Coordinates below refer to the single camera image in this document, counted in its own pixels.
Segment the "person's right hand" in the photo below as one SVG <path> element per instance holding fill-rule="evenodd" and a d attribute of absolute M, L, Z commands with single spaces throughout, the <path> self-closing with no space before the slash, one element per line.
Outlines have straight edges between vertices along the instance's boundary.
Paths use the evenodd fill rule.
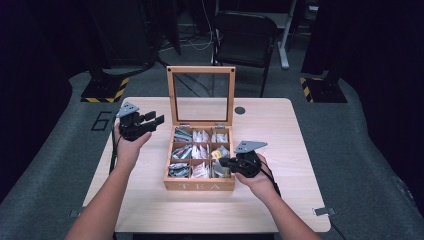
<path fill-rule="evenodd" d="M 267 161 L 261 154 L 258 155 L 261 161 L 260 172 L 252 178 L 246 178 L 240 173 L 236 173 L 236 178 L 244 185 L 246 185 L 251 192 L 261 200 L 265 205 L 269 205 L 281 197 L 274 188 L 273 176 Z"/>

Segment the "black folding chair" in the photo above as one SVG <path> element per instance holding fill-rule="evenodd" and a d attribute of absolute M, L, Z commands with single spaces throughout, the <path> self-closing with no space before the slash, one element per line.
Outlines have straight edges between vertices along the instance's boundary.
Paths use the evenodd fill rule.
<path fill-rule="evenodd" d="M 269 17 L 234 11 L 216 14 L 212 23 L 212 65 L 235 64 L 261 68 L 263 96 L 278 33 Z"/>

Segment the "wooden tea bag box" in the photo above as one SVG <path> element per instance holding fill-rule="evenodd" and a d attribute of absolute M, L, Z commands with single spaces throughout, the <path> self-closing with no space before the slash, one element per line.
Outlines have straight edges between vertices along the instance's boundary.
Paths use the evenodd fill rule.
<path fill-rule="evenodd" d="M 168 176 L 174 131 L 178 127 L 226 128 L 230 134 L 233 156 L 233 110 L 235 73 L 228 66 L 169 66 L 167 78 L 172 116 L 172 130 L 164 184 L 176 191 L 232 191 L 235 177 L 171 178 Z"/>

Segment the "hazard striped black stand base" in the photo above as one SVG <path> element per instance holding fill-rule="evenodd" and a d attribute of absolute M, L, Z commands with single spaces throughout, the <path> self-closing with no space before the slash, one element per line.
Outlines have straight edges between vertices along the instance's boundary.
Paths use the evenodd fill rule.
<path fill-rule="evenodd" d="M 128 82 L 128 78 L 92 79 L 81 94 L 80 101 L 90 103 L 118 102 Z"/>
<path fill-rule="evenodd" d="M 344 96 L 338 84 L 328 83 L 321 78 L 300 79 L 303 93 L 306 100 L 311 103 L 346 103 Z"/>

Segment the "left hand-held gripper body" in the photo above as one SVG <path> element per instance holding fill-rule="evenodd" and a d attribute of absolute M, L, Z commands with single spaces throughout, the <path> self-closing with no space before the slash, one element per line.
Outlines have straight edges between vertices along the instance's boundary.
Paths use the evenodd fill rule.
<path fill-rule="evenodd" d="M 125 102 L 116 117 L 119 119 L 120 135 L 128 141 L 135 141 L 148 132 L 143 125 L 145 116 L 138 112 L 139 107 Z"/>

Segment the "dark curtain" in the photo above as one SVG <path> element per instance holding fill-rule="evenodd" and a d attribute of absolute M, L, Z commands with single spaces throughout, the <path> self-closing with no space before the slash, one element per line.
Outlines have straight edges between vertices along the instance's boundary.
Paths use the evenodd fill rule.
<path fill-rule="evenodd" d="M 359 39 L 344 80 L 368 134 L 424 215 L 424 0 L 335 0 Z"/>
<path fill-rule="evenodd" d="M 26 0 L 0 0 L 0 203 L 46 141 L 72 95 Z"/>

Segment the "grey tea bag packet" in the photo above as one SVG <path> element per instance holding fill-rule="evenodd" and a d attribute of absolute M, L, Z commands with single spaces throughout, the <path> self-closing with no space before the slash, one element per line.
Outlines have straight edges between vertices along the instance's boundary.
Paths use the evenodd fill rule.
<path fill-rule="evenodd" d="M 228 167 L 224 167 L 218 160 L 213 163 L 213 173 L 215 178 L 230 178 L 231 171 Z"/>

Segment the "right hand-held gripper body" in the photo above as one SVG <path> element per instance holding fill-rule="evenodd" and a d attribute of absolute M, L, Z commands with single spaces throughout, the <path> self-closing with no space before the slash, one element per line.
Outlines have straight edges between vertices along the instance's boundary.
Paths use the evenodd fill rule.
<path fill-rule="evenodd" d="M 265 146 L 267 146 L 266 142 L 241 141 L 234 150 L 236 160 L 233 171 L 247 178 L 256 176 L 262 165 L 256 150 Z"/>

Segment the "person's left hand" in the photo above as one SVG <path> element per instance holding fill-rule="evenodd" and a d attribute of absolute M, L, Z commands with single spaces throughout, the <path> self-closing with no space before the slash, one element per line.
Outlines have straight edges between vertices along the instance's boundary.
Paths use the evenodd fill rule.
<path fill-rule="evenodd" d="M 149 141 L 152 136 L 151 132 L 147 132 L 134 141 L 128 141 L 122 138 L 119 125 L 114 127 L 114 134 L 117 148 L 116 169 L 131 171 L 137 162 L 141 148 Z"/>

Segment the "rows of tea bags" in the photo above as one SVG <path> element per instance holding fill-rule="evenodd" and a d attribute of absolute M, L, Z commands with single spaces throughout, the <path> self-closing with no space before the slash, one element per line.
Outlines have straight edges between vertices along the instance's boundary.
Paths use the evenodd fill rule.
<path fill-rule="evenodd" d="M 178 127 L 174 131 L 168 176 L 171 178 L 215 178 L 211 152 L 230 157 L 230 134 L 226 128 Z"/>

